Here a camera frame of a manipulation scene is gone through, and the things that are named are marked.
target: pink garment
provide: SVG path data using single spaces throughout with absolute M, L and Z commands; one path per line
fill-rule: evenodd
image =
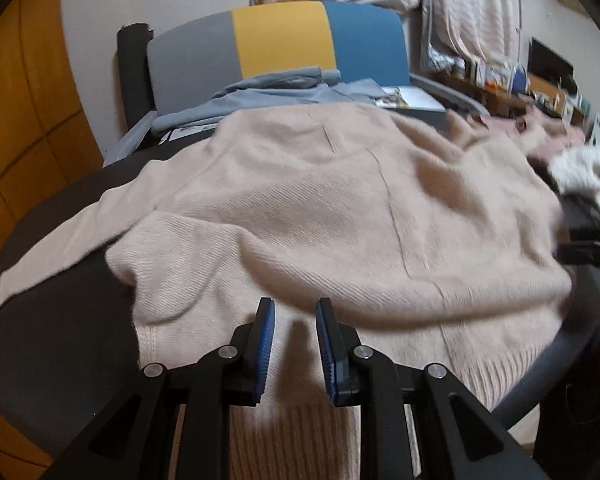
M 535 106 L 516 119 L 473 116 L 468 123 L 475 129 L 506 134 L 529 160 L 548 166 L 564 150 L 582 146 L 584 132 L 578 126 L 566 126 L 561 119 L 551 119 Z

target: beige knit sweater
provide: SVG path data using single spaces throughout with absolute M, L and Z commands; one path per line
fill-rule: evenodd
M 195 362 L 276 304 L 258 408 L 233 410 L 233 478 L 357 478 L 355 410 L 328 406 L 313 309 L 395 362 L 448 365 L 494 407 L 551 341 L 569 275 L 557 198 L 505 135 L 450 139 L 368 105 L 237 112 L 108 190 L 0 280 L 8 297 L 107 251 L 135 285 L 141 365 Z

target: folded gray garment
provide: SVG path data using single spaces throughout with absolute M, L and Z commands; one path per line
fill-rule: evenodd
M 195 108 L 158 117 L 153 122 L 151 134 L 161 137 L 171 128 L 217 123 L 227 115 L 247 108 L 348 102 L 375 104 L 376 99 L 385 95 L 386 92 L 373 79 L 335 86 L 321 83 L 306 89 L 247 88 L 216 97 Z
M 308 66 L 296 70 L 284 70 L 270 74 L 256 75 L 243 79 L 216 92 L 213 98 L 223 97 L 237 90 L 247 88 L 314 88 L 321 83 L 329 86 L 340 82 L 339 70 L 322 70 L 319 66 Z

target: backrest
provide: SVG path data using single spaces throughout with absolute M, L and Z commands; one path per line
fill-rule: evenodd
M 343 82 L 370 77 L 408 86 L 404 32 L 392 10 L 348 2 L 243 7 L 173 28 L 147 46 L 160 115 L 205 103 L 254 75 L 337 68 Z

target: white wall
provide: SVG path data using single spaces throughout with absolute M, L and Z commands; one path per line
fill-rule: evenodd
M 557 0 L 522 0 L 522 16 L 522 64 L 528 62 L 531 38 L 542 41 L 573 65 L 582 94 L 591 102 L 592 111 L 599 111 L 600 31 L 595 23 Z
M 116 76 L 116 33 L 149 23 L 156 34 L 249 0 L 62 0 L 62 24 L 75 84 L 100 151 L 125 133 Z

